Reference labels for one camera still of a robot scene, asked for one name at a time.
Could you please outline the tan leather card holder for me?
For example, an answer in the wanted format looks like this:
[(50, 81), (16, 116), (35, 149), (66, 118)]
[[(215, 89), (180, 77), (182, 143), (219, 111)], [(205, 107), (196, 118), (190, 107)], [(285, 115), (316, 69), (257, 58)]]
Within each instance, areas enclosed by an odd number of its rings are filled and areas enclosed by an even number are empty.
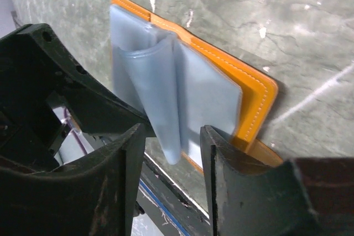
[(111, 0), (110, 27), (114, 92), (147, 115), (168, 163), (201, 167), (204, 125), (266, 165), (282, 162), (256, 138), (274, 79), (130, 0)]

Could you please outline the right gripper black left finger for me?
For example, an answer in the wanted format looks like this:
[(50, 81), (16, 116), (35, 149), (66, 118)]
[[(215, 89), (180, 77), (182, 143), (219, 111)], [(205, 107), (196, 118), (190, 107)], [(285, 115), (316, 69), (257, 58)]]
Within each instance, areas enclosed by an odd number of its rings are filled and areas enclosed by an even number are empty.
[(144, 149), (136, 124), (52, 171), (1, 158), (1, 234), (130, 235)]

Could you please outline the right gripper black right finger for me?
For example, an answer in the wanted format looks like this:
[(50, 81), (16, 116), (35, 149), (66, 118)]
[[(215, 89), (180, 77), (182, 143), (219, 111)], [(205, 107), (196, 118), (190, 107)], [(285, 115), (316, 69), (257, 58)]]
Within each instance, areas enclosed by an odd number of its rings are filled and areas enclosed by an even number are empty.
[(352, 235), (353, 158), (270, 167), (200, 129), (212, 235)]

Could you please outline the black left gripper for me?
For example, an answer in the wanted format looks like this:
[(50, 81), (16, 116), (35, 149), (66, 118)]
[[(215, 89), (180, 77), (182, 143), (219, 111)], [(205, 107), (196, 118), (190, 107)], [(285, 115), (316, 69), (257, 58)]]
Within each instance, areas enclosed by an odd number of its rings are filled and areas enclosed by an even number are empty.
[(54, 109), (65, 106), (88, 134), (113, 136), (137, 123), (155, 135), (142, 112), (86, 71), (48, 24), (27, 24), (1, 38), (1, 157), (32, 172), (60, 167), (55, 155), (69, 133)]

